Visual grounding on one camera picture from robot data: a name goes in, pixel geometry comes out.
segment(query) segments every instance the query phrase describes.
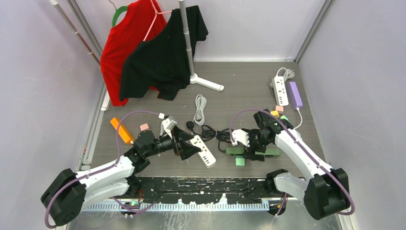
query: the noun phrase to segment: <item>power strip outlet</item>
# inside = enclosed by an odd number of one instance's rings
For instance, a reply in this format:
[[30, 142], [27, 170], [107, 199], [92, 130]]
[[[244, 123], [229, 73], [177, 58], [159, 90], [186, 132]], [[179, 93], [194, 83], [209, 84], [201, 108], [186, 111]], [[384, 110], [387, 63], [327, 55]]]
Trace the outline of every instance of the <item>power strip outlet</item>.
[[280, 106], [289, 105], [288, 94], [286, 93], [285, 81], [282, 76], [272, 79], [273, 91], [275, 93], [276, 104]]
[[202, 151], [199, 152], [199, 156], [202, 159], [203, 163], [209, 168], [215, 164], [215, 157], [207, 148], [206, 144], [202, 141], [200, 136], [196, 135], [193, 139], [190, 140], [191, 144], [199, 147]]

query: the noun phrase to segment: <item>pink block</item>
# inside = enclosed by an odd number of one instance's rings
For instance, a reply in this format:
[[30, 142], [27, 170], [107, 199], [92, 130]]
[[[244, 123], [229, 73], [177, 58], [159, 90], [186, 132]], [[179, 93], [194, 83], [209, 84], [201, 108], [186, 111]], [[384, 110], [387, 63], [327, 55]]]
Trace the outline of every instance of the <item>pink block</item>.
[[283, 106], [277, 105], [275, 106], [275, 110], [278, 111], [279, 114], [283, 114]]
[[147, 123], [145, 123], [145, 124], [143, 124], [143, 125], [140, 125], [140, 129], [141, 129], [141, 132], [142, 132], [142, 131], [145, 131], [145, 130], [149, 130], [149, 126], [148, 126]]

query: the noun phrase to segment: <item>scratched black edge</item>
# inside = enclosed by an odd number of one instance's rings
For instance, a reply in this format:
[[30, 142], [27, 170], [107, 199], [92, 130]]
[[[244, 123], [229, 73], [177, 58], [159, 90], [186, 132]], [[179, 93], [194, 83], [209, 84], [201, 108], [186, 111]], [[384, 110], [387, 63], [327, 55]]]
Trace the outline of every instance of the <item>scratched black edge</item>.
[[[216, 204], [223, 194], [228, 204], [261, 203], [261, 198], [280, 197], [270, 194], [263, 178], [195, 178], [195, 177], [137, 177], [141, 181], [142, 198], [152, 203], [158, 198], [163, 204]], [[118, 198], [139, 198], [118, 196]]]

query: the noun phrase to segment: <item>purple block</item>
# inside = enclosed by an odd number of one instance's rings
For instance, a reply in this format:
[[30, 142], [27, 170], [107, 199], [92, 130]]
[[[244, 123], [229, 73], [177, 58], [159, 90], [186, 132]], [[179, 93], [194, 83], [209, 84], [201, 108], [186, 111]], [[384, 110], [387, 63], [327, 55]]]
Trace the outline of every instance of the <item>purple block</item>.
[[302, 98], [300, 97], [299, 90], [297, 89], [296, 82], [290, 81], [286, 85], [286, 92], [288, 93], [289, 103], [292, 105], [292, 108], [301, 109], [303, 107]]

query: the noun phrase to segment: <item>black shirt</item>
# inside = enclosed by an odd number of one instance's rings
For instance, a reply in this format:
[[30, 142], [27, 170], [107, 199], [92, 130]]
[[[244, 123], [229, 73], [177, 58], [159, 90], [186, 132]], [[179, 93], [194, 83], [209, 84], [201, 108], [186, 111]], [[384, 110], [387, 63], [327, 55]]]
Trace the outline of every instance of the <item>black shirt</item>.
[[[208, 35], [199, 6], [186, 8], [192, 53], [197, 41]], [[154, 39], [141, 42], [127, 58], [121, 76], [120, 100], [145, 95], [155, 86], [159, 98], [173, 100], [179, 89], [190, 84], [190, 69], [186, 54], [180, 9], [172, 10], [171, 17]]]

